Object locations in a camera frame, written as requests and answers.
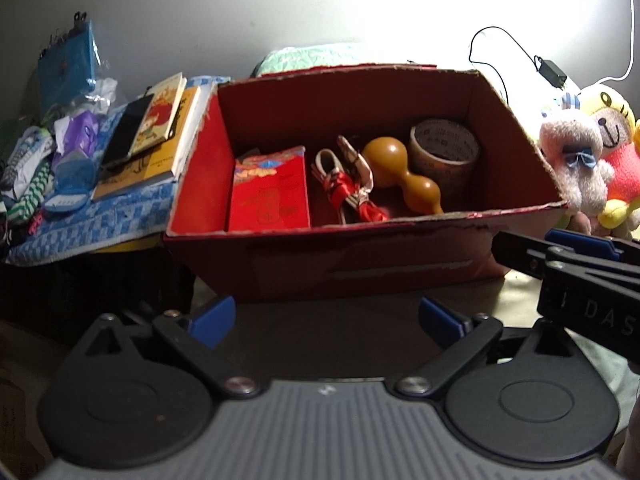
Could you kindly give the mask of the red cardboard box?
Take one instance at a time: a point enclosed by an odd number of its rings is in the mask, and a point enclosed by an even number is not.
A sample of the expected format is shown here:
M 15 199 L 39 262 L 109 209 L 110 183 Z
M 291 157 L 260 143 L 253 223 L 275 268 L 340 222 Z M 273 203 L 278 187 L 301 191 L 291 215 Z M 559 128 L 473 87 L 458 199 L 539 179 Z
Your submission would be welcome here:
M 480 157 L 439 216 L 415 217 L 396 190 L 376 202 L 386 222 L 338 223 L 318 181 L 308 183 L 306 229 L 232 232 L 233 170 L 249 151 L 303 146 L 308 156 L 338 136 L 363 146 L 407 140 L 427 119 L 469 129 Z M 491 241 L 501 231 L 543 237 L 566 209 L 549 165 L 479 72 L 420 65 L 316 68 L 230 82 L 210 97 L 182 175 L 166 245 L 221 295 L 243 300 L 400 292 L 500 276 Z

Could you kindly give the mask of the black smartphone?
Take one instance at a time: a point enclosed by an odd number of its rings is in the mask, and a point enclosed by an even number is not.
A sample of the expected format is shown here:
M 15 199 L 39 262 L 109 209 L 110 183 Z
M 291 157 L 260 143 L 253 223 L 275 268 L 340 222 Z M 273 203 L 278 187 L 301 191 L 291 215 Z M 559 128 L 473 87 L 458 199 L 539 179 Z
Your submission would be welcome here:
M 102 167 L 104 169 L 117 166 L 130 159 L 134 139 L 153 96 L 153 93 L 146 94 L 127 104 L 103 155 Z

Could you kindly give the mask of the green bear pillow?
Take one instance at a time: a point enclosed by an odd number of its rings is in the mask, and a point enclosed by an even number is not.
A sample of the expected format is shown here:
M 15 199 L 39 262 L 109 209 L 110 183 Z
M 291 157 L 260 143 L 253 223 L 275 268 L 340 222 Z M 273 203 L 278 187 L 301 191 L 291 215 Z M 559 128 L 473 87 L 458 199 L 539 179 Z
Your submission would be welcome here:
M 354 44 L 317 44 L 306 47 L 285 47 L 269 52 L 254 68 L 250 76 L 310 70 L 357 64 L 367 55 Z

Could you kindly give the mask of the yellow bear plush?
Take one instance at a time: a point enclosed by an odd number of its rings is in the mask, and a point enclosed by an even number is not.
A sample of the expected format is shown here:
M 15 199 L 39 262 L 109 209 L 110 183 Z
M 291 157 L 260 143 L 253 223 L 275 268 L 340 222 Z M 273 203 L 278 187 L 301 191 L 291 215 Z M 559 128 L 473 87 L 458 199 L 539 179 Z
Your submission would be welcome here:
M 580 109 L 597 122 L 602 159 L 613 168 L 597 232 L 631 238 L 639 227 L 639 121 L 620 92 L 606 84 L 583 88 L 578 98 Z

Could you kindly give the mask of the brown wooden gourd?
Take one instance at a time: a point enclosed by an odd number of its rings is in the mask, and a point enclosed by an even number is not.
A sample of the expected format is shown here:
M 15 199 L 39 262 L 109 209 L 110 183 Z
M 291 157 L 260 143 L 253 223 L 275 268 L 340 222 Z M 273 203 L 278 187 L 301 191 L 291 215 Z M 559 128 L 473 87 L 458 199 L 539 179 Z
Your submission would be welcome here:
M 400 188 L 407 207 L 416 214 L 442 214 L 440 188 L 430 178 L 409 170 L 405 144 L 391 136 L 370 141 L 361 152 L 376 188 Z

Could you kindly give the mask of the black power adapter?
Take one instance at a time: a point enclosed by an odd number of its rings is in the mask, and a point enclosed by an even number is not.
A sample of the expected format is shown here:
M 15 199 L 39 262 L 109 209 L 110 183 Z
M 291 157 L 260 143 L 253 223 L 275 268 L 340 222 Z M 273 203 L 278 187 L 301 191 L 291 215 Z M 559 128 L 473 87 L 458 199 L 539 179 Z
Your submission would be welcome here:
M 553 88 L 563 89 L 567 80 L 567 74 L 564 73 L 559 66 L 550 60 L 546 60 L 541 56 L 534 57 L 534 64 L 537 73 L 544 78 Z

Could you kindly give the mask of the packing tape roll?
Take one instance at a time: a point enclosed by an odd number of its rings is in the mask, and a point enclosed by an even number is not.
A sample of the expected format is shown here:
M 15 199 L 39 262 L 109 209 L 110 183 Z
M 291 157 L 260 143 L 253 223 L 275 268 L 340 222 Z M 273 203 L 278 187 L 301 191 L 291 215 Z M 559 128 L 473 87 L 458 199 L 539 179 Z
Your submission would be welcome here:
M 447 119 L 427 119 L 411 128 L 411 162 L 443 188 L 463 188 L 480 154 L 474 134 Z

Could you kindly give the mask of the blue checkered towel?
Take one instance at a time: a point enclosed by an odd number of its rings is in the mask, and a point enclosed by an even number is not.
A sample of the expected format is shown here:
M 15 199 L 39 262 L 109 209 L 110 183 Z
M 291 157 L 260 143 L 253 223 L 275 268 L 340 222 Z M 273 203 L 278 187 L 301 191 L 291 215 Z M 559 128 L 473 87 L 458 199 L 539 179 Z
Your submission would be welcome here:
M 229 80 L 223 76 L 196 76 L 186 83 L 186 88 L 202 84 L 210 87 L 191 148 L 210 96 L 220 84 Z M 35 232 L 22 244 L 11 248 L 3 260 L 14 266 L 38 266 L 164 232 L 179 179 L 140 186 L 104 200 L 93 200 L 93 190 L 88 203 L 76 211 L 68 214 L 47 212 Z

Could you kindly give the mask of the blue slipper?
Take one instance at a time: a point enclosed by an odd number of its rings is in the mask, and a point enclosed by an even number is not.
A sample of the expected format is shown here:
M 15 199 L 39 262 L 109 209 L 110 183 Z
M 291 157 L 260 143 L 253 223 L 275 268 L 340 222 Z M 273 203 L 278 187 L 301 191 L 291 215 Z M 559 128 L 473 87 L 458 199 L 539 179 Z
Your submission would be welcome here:
M 66 158 L 54 168 L 53 193 L 43 202 L 50 214 L 68 214 L 76 211 L 91 198 L 96 186 L 96 163 L 87 157 Z

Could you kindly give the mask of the green white striped cloth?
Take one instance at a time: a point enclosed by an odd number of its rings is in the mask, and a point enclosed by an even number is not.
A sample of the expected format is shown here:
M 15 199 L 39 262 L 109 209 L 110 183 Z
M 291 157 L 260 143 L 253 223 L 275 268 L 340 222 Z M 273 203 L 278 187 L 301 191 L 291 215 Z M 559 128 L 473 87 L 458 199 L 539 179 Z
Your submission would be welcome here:
M 28 127 L 18 140 L 1 177 L 1 200 L 9 224 L 25 223 L 42 203 L 54 148 L 52 134 L 38 126 Z

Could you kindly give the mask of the red envelope packet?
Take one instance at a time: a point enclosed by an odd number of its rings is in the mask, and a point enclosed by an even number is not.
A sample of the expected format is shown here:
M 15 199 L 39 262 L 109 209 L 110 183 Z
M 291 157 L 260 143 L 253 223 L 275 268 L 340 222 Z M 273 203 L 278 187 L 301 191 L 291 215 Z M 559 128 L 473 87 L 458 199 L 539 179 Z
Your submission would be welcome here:
M 303 146 L 236 161 L 229 232 L 307 229 L 310 226 Z

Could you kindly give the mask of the red tassel ornament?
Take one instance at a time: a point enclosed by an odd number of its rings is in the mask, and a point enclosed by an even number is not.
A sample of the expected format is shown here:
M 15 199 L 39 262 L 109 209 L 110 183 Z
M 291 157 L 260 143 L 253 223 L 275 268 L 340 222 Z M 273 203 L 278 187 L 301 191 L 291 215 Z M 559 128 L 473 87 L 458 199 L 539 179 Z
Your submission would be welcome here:
M 342 156 L 329 148 L 318 151 L 311 172 L 342 226 L 349 223 L 385 222 L 387 211 L 371 200 L 373 172 L 361 153 L 344 136 L 336 138 Z

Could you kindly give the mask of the blue plastic bag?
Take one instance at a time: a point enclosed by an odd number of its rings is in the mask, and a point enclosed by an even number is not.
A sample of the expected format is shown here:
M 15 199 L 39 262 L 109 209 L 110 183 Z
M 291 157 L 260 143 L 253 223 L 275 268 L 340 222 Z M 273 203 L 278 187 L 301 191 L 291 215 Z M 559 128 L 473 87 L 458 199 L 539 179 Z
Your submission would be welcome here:
M 41 118 L 84 110 L 105 115 L 116 101 L 117 80 L 99 50 L 87 12 L 76 12 L 71 29 L 50 37 L 36 75 Z

